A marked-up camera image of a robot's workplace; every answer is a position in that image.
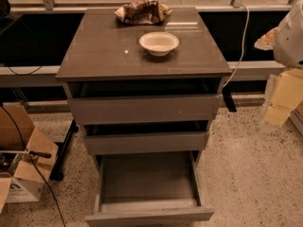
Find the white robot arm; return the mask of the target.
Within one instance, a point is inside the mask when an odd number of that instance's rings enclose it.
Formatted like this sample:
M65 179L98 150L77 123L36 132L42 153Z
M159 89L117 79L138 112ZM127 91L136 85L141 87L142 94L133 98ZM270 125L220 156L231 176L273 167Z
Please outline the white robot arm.
M272 132L279 129L303 101L303 0L299 0L279 25L255 42L255 48L272 50L277 63L285 66L266 83L259 127Z

